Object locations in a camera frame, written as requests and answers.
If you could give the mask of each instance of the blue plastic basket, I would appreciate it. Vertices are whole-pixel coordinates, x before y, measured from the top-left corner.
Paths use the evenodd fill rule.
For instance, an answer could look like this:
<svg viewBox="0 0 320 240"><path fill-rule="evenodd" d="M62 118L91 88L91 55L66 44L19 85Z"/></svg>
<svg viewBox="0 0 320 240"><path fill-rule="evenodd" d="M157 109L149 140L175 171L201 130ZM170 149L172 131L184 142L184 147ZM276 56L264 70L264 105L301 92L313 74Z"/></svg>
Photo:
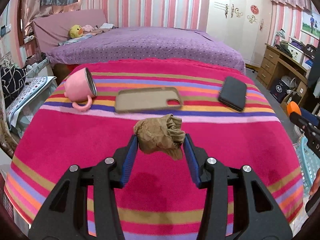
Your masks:
<svg viewBox="0 0 320 240"><path fill-rule="evenodd" d="M308 139L303 136L300 143L294 144L302 173L304 197L309 195L316 173L320 168L320 159L307 146L307 141Z"/></svg>

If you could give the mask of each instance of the stuffed toy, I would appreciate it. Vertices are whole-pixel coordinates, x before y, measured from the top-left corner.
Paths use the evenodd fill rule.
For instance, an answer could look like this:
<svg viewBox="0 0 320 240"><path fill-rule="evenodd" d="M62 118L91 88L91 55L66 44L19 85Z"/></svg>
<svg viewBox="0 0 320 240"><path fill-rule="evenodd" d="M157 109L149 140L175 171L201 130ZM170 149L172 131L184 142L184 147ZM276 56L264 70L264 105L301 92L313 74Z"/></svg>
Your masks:
<svg viewBox="0 0 320 240"><path fill-rule="evenodd" d="M83 29L80 25L73 25L69 31L69 35L72 39L79 38L83 35Z"/></svg>

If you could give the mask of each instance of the framed painting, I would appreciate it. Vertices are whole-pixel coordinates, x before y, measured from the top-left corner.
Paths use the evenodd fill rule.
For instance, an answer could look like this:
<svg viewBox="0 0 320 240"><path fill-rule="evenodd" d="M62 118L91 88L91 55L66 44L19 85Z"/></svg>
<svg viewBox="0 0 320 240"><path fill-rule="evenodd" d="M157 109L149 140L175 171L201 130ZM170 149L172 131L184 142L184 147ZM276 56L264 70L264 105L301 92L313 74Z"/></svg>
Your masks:
<svg viewBox="0 0 320 240"><path fill-rule="evenodd" d="M320 38L320 15L316 12L306 12L302 14L301 31L319 40Z"/></svg>

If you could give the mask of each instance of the mug handle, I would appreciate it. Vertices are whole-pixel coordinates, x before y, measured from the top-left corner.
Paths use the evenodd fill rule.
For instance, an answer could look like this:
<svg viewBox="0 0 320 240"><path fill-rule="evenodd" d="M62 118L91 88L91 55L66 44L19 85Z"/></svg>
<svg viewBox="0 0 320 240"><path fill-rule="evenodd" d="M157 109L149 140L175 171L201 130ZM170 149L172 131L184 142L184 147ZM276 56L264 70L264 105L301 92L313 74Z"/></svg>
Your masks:
<svg viewBox="0 0 320 240"><path fill-rule="evenodd" d="M92 105L92 98L89 95L88 95L88 102L85 106L79 106L76 102L72 103L73 108L81 112L88 111L91 105Z"/></svg>

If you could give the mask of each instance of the black and white patterned fabric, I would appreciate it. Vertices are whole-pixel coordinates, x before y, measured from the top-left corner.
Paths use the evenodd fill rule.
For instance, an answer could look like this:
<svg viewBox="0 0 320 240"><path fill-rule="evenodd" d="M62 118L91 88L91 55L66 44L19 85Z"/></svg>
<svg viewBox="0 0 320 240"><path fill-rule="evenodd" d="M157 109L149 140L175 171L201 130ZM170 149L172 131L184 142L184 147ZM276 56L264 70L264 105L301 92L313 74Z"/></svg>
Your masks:
<svg viewBox="0 0 320 240"><path fill-rule="evenodd" d="M0 67L5 108L7 108L22 91L26 81L26 72L27 69Z"/></svg>

